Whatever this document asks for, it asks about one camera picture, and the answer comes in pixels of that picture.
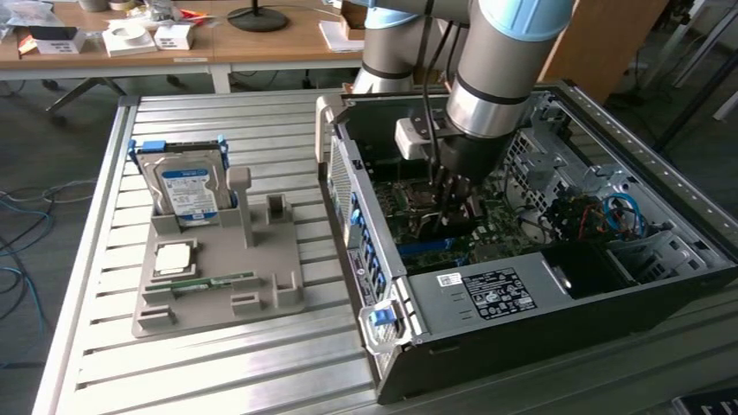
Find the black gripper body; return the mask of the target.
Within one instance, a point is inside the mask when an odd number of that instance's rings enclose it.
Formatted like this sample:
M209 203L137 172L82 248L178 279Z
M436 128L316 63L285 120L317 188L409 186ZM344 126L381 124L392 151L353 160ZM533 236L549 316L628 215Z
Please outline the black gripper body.
M492 138L445 137L438 144L440 172L480 185L500 163L512 138L512 133Z

